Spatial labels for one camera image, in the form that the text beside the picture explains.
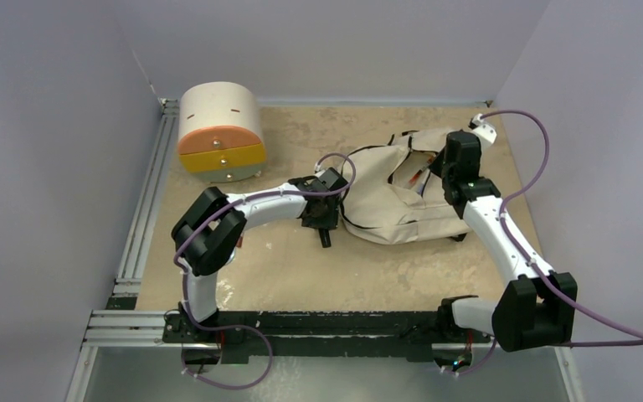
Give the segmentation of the beige canvas student backpack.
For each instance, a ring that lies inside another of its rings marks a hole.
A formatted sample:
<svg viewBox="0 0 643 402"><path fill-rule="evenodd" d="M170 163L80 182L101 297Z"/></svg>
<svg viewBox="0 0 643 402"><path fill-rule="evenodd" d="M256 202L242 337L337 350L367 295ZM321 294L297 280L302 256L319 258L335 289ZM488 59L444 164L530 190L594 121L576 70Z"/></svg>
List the beige canvas student backpack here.
<svg viewBox="0 0 643 402"><path fill-rule="evenodd" d="M350 161L339 167L346 179L352 176L351 166L356 168L340 207L348 232L381 245L463 240L471 229L445 201L438 176L432 173L422 196L417 193L419 181L412 188L408 186L429 158L440 155L450 132L449 127L405 131L384 144L349 152Z"/></svg>

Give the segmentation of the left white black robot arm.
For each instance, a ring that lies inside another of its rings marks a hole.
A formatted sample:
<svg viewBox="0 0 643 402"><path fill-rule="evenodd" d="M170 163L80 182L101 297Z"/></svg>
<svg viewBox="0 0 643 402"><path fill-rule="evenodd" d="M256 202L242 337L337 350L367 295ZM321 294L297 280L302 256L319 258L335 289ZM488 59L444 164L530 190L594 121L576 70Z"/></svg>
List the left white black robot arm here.
<svg viewBox="0 0 643 402"><path fill-rule="evenodd" d="M183 274L183 331L197 343L215 334L217 274L234 258L245 231L298 219L318 233L322 247L331 247L330 233L338 225L342 195L350 184L330 167L253 193L205 189L171 232L174 262Z"/></svg>

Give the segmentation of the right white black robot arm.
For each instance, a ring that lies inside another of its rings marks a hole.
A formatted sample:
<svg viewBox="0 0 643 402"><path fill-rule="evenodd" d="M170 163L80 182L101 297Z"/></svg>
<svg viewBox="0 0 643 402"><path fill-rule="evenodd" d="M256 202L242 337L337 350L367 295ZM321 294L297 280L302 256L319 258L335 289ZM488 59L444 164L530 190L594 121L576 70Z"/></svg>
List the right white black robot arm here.
<svg viewBox="0 0 643 402"><path fill-rule="evenodd" d="M569 273L557 273L515 229L502 209L496 185L480 175L480 138L454 131L445 140L440 160L431 166L440 177L445 200L489 251L505 282L497 302L478 296L445 298L439 308L439 335L455 341L469 329L494 337L503 350L515 352L570 341L578 293Z"/></svg>

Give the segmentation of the purple grey marker pen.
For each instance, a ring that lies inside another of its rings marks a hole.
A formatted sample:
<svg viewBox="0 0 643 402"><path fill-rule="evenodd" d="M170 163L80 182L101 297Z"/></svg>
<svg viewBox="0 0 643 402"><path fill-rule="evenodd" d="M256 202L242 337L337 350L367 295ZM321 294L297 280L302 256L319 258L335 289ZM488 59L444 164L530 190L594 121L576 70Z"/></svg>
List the purple grey marker pen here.
<svg viewBox="0 0 643 402"><path fill-rule="evenodd" d="M432 176L432 173L429 170L426 170L420 180L419 180L419 186L417 188L417 193L418 195L422 196L424 194L425 187L430 180L430 177Z"/></svg>

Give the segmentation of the black pink highlighter marker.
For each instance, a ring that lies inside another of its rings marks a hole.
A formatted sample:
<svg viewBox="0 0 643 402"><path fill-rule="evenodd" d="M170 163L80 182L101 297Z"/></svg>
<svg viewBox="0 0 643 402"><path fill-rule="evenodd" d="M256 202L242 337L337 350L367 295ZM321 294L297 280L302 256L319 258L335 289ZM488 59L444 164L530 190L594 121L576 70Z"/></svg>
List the black pink highlighter marker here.
<svg viewBox="0 0 643 402"><path fill-rule="evenodd" d="M319 229L318 234L323 248L330 248L332 246L330 231L328 229Z"/></svg>

